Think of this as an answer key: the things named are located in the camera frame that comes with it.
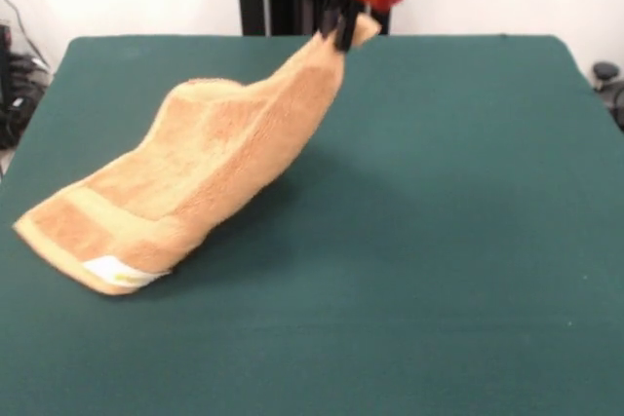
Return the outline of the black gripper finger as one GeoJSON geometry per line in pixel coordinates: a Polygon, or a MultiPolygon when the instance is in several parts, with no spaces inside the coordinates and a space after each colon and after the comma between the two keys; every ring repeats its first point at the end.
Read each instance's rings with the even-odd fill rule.
{"type": "Polygon", "coordinates": [[[336,32],[341,18],[341,0],[324,0],[320,20],[319,31],[324,39],[336,32]]]}
{"type": "Polygon", "coordinates": [[[356,0],[343,0],[338,9],[334,45],[340,52],[349,52],[352,46],[359,7],[356,0]]]}

